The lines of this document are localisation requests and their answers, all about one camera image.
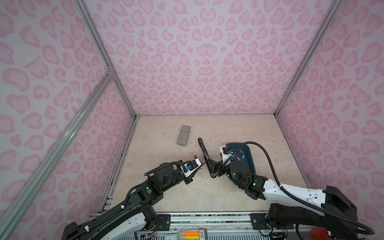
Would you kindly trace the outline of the black stapler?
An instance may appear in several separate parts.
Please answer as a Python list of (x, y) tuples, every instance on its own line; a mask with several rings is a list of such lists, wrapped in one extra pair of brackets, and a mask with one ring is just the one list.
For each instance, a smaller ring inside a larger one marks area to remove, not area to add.
[(203, 152), (204, 160), (205, 160), (205, 162), (206, 162), (208, 171), (209, 171), (209, 173), (210, 173), (212, 164), (213, 164), (213, 163), (218, 163), (218, 162), (216, 162), (216, 161), (214, 161), (214, 160), (212, 160), (212, 159), (210, 158), (210, 156), (209, 156), (209, 154), (208, 154), (208, 152), (207, 152), (207, 149), (206, 149), (206, 147), (205, 147), (205, 145), (204, 145), (204, 142), (203, 142), (203, 139), (202, 139), (202, 138), (198, 138), (198, 143), (199, 143), (199, 146), (200, 146), (200, 148), (201, 148), (201, 150), (202, 150), (202, 152)]

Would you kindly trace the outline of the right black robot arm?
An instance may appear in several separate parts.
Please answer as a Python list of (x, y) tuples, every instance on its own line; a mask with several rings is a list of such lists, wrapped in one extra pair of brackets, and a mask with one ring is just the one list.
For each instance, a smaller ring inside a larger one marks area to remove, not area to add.
[(324, 228), (342, 240), (358, 239), (357, 207), (339, 189), (305, 189), (278, 185), (254, 174), (239, 160), (231, 163), (207, 160), (212, 176), (226, 175), (253, 200), (270, 200), (266, 221), (270, 226), (307, 225)]

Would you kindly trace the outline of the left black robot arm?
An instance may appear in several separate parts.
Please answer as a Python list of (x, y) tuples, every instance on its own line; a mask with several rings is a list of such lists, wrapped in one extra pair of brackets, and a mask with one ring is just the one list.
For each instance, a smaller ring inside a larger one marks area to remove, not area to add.
[(145, 173), (147, 179), (132, 187), (115, 207), (83, 224), (68, 224), (62, 239), (119, 240), (133, 232), (153, 230), (159, 224), (153, 205), (162, 200), (170, 188), (181, 182), (191, 183), (201, 166), (199, 159), (161, 164)]

